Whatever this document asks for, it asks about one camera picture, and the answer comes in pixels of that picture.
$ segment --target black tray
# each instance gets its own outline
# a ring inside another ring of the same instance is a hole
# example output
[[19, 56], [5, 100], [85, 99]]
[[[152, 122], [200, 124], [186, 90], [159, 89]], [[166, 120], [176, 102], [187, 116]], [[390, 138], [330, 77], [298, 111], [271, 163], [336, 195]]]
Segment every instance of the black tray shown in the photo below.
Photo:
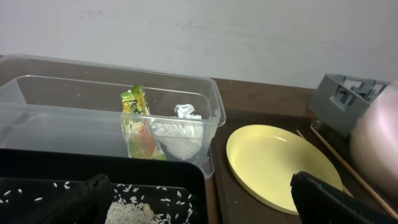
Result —
[[[161, 219], [169, 213], [171, 223], [185, 223], [191, 203], [193, 213], [189, 223], [208, 223], [205, 181], [200, 169], [192, 164], [0, 149], [1, 223], [25, 215], [60, 196], [68, 190], [63, 186], [66, 181], [70, 182], [72, 189], [97, 174], [106, 174], [111, 179], [113, 188], [118, 191], [114, 192], [114, 201], [118, 200], [119, 194], [128, 203], [131, 202], [130, 197], [136, 196], [137, 202], [148, 203], [155, 214], [163, 213]], [[130, 185], [130, 191], [123, 192]], [[34, 199], [39, 197], [43, 199], [35, 202]], [[168, 198], [171, 202], [161, 201], [162, 198]], [[177, 205], [179, 200], [184, 201], [185, 205]]]
[[[226, 116], [228, 117], [228, 122], [217, 129], [211, 144], [215, 164], [216, 187], [223, 223], [240, 224], [258, 223], [261, 221], [267, 224], [301, 223], [299, 216], [274, 210], [258, 201], [241, 186], [232, 174], [226, 155], [226, 143], [235, 130], [251, 124], [271, 125], [292, 133], [297, 133], [296, 130], [299, 130], [308, 142], [327, 156], [338, 171], [342, 183], [354, 195], [355, 199], [379, 212], [384, 212], [381, 206], [311, 131], [310, 125], [313, 121], [312, 119], [241, 110], [226, 110]], [[331, 142], [331, 144], [332, 142], [336, 142], [334, 139], [327, 138], [326, 140]]]

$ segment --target clear plastic container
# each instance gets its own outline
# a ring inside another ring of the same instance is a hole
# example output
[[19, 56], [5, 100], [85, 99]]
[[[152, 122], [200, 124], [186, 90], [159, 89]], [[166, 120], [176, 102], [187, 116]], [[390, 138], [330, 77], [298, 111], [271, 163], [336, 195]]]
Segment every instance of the clear plastic container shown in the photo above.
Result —
[[[127, 157], [120, 94], [134, 84], [145, 86], [150, 113], [156, 115], [123, 116], [202, 126], [203, 139], [194, 139], [201, 141], [201, 149], [186, 160], [201, 167], [226, 119], [214, 80], [29, 55], [0, 57], [0, 147]], [[173, 117], [175, 105], [188, 103], [202, 119]], [[187, 138], [154, 137], [182, 147], [189, 143]]]

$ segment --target black container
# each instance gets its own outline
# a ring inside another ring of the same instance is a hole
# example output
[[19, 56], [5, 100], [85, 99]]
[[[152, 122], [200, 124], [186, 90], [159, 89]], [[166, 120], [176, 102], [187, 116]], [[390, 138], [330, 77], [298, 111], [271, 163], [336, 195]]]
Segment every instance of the black container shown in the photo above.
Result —
[[[97, 174], [106, 174], [110, 178], [113, 189], [118, 191], [114, 192], [115, 201], [119, 194], [127, 202], [136, 196], [137, 202], [151, 205], [155, 214], [163, 213], [160, 219], [165, 219], [169, 213], [171, 223], [185, 223], [191, 208], [193, 213], [189, 223], [208, 223], [205, 181], [195, 165], [15, 149], [0, 149], [0, 200], [3, 201], [0, 203], [0, 222], [12, 221], [59, 197], [68, 190], [63, 186], [66, 181], [72, 189]], [[130, 185], [130, 190], [123, 192]]]

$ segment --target wooden chopstick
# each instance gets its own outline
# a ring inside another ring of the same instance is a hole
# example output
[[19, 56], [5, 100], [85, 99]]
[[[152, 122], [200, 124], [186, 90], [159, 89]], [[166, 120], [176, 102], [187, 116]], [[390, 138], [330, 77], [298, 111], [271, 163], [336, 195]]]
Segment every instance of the wooden chopstick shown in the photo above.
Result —
[[333, 155], [342, 163], [343, 166], [356, 178], [356, 180], [372, 195], [372, 197], [380, 204], [385, 211], [395, 219], [398, 219], [398, 214], [373, 190], [373, 188], [366, 183], [364, 179], [332, 148], [331, 145], [318, 133], [315, 128], [310, 127], [311, 130], [318, 136], [321, 142], [330, 150]]
[[[304, 137], [304, 135], [303, 135], [299, 130], [296, 130], [296, 131], [297, 131], [297, 134], [298, 134], [302, 139], [306, 140], [305, 137]], [[351, 194], [351, 192], [346, 188], [346, 186], [344, 186], [344, 184], [343, 184], [343, 192], [346, 193], [346, 194], [348, 194], [348, 195], [351, 196], [351, 197], [354, 197], [354, 196]]]

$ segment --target green and yellow wrapper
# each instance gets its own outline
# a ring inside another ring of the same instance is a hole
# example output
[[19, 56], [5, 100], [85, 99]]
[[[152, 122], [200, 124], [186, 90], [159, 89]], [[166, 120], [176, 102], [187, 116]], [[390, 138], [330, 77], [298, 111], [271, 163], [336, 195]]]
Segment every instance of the green and yellow wrapper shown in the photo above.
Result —
[[[134, 85], [131, 90], [121, 94], [123, 112], [132, 114], [150, 114], [146, 102], [144, 87]], [[159, 147], [159, 142], [153, 138], [151, 125], [146, 119], [123, 116], [121, 127], [124, 140], [127, 142], [129, 157], [139, 159], [166, 159]]]

